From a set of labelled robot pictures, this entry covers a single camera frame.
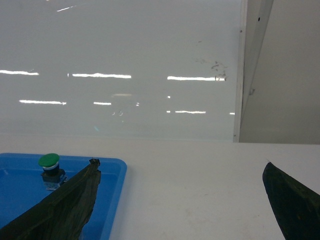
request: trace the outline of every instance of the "white table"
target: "white table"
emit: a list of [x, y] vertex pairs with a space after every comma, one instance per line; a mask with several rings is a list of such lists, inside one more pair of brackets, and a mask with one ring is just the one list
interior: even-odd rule
[[128, 165], [111, 240], [282, 240], [262, 181], [271, 161], [320, 193], [320, 146], [0, 136], [0, 152]]

